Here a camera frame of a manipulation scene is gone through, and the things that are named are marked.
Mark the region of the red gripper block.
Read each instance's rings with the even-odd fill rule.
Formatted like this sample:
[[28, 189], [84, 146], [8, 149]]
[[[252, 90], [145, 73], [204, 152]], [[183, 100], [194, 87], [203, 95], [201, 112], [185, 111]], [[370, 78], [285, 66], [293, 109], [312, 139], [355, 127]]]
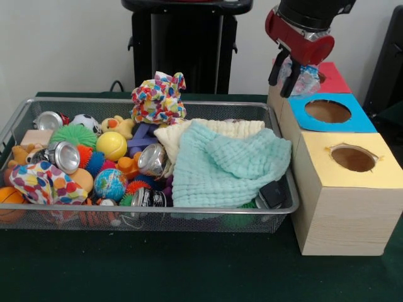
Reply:
[[270, 76], [269, 85], [276, 86], [284, 60], [290, 54], [292, 65], [291, 73], [285, 79], [280, 96], [289, 98], [301, 71], [302, 65], [319, 65], [326, 59], [334, 48], [334, 38], [329, 30], [309, 32], [291, 25], [273, 8], [265, 21], [265, 30], [268, 36], [279, 46], [285, 48], [276, 57]]

